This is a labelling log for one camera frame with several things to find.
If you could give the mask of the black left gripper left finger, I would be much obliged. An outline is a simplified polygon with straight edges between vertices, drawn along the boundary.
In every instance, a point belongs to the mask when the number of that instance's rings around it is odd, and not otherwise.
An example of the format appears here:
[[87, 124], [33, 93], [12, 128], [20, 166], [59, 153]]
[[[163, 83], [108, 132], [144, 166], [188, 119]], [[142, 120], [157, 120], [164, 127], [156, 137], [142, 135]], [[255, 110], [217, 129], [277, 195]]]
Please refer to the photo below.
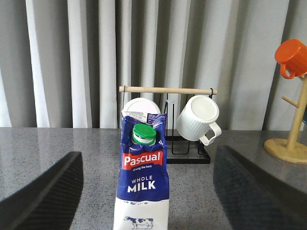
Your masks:
[[2, 230], [68, 230], [83, 190], [81, 152], [69, 152], [50, 169], [0, 203]]

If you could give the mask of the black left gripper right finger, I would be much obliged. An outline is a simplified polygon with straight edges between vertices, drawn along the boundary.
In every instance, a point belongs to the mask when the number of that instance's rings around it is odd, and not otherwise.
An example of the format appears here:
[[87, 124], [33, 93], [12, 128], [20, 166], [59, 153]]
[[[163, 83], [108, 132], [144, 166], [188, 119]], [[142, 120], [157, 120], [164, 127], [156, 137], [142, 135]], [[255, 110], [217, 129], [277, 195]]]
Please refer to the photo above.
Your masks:
[[234, 230], [305, 230], [306, 193], [284, 183], [233, 148], [217, 147], [213, 184]]

